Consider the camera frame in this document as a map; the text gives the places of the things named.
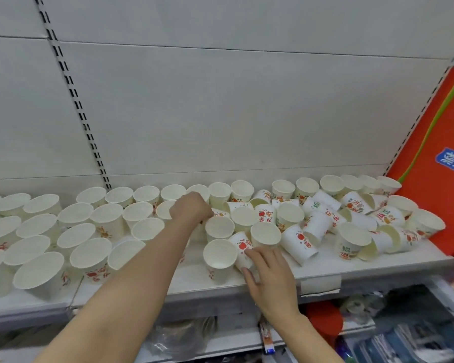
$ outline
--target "person's right arm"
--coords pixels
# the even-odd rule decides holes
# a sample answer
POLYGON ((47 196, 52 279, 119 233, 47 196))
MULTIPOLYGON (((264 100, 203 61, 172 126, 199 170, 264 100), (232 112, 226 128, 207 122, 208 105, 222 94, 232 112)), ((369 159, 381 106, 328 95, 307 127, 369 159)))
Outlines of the person's right arm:
POLYGON ((256 283, 242 270, 249 292, 267 321, 283 338, 299 363, 343 363, 341 357, 318 334, 298 309, 296 281, 284 256, 277 249, 246 250, 259 271, 256 283))

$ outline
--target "person's right hand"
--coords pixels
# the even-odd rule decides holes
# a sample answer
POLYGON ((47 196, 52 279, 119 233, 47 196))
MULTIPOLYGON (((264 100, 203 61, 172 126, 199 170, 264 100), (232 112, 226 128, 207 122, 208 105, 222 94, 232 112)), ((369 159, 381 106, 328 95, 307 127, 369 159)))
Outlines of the person's right hand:
POLYGON ((182 216, 192 218, 196 223, 212 218, 212 208, 198 192, 190 192, 180 197, 170 208, 172 219, 182 216))
POLYGON ((247 268, 242 269, 249 293, 274 328, 300 315, 296 281, 284 256, 277 249, 256 247, 245 250, 259 271, 260 282, 247 268))

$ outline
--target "green curved line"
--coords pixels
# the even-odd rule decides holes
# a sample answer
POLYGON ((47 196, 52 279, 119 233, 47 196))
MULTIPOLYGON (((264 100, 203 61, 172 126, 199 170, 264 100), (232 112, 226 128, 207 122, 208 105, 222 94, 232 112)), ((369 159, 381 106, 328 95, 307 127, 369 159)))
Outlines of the green curved line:
POLYGON ((448 95, 444 98, 444 101, 442 102, 441 106, 437 110, 434 118, 432 119, 432 122, 430 123, 429 128, 427 129, 427 132, 425 133, 424 139, 422 140, 422 143, 420 144, 417 153, 415 154, 414 158, 412 159, 412 162, 410 163, 410 165, 407 168, 407 170, 404 172, 404 174, 402 176, 400 176, 399 182, 403 182, 405 177, 409 174, 410 170, 413 168, 413 166, 415 164, 415 161, 419 157, 419 155, 420 155, 420 153, 422 151, 422 148, 424 147, 425 142, 427 141, 427 138, 429 137, 432 129, 436 125, 437 121, 439 120, 439 118, 441 117, 442 113, 445 111, 445 109, 449 105, 449 103, 451 103, 453 98, 454 98, 454 86, 451 88, 451 90, 449 91, 448 95))

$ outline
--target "hand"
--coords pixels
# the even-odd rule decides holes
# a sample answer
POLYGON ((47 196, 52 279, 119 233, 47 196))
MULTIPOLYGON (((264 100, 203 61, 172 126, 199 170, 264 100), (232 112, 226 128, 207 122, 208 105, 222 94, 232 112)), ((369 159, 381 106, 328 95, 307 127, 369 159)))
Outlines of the hand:
POLYGON ((198 192, 190 192, 180 197, 170 208, 172 219, 188 216, 196 223, 212 218, 212 208, 205 202, 198 192))
POLYGON ((276 329, 299 315, 296 281, 284 256, 277 249, 256 247, 245 250, 259 271, 260 282, 247 268, 242 269, 249 293, 267 321, 276 329))

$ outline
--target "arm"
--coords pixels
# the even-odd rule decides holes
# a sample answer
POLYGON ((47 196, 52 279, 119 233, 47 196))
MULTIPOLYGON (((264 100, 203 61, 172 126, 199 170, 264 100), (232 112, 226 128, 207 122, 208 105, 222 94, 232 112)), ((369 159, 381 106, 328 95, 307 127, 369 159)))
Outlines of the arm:
POLYGON ((35 363, 130 363, 162 308, 188 238, 213 215, 196 192, 171 207, 172 220, 104 284, 35 363))
POLYGON ((246 250, 259 271, 256 283, 251 272, 242 270, 249 292, 267 321, 283 338, 299 363, 343 363, 298 309, 296 281, 284 256, 277 249, 246 250))

